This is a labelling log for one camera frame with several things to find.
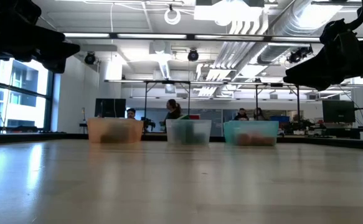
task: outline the table surface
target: table surface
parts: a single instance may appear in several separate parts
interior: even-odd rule
[[[1,145],[0,223],[363,223],[363,150]]]

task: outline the person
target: person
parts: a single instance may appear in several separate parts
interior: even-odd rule
[[[246,110],[243,108],[239,109],[238,114],[234,117],[234,121],[248,121],[248,115],[246,114]]]
[[[268,119],[264,117],[261,108],[256,108],[255,112],[253,113],[253,118],[255,118],[255,121],[268,121]]]
[[[165,124],[167,119],[177,119],[181,116],[180,104],[177,103],[174,99],[170,99],[167,101],[166,108],[169,110],[169,112],[164,119]]]
[[[136,110],[134,108],[130,108],[127,110],[127,119],[136,119]]]

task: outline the plastic bin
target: plastic bin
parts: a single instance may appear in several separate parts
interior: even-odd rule
[[[211,120],[167,119],[167,142],[170,144],[207,145]]]
[[[91,143],[132,143],[141,140],[144,122],[123,118],[90,118],[87,125]]]
[[[274,146],[278,121],[229,121],[224,123],[225,141],[236,146]]]

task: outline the woman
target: woman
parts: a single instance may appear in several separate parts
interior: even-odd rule
[[[264,117],[261,108],[256,108],[255,112],[253,113],[253,117],[255,118],[255,121],[268,121],[268,119]]]
[[[175,100],[170,99],[166,103],[166,108],[169,112],[166,115],[164,121],[166,122],[167,119],[177,119],[181,116],[181,107],[180,104],[177,103]]]

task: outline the window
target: window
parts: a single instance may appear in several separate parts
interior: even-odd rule
[[[39,62],[0,61],[0,126],[50,129],[52,80]]]

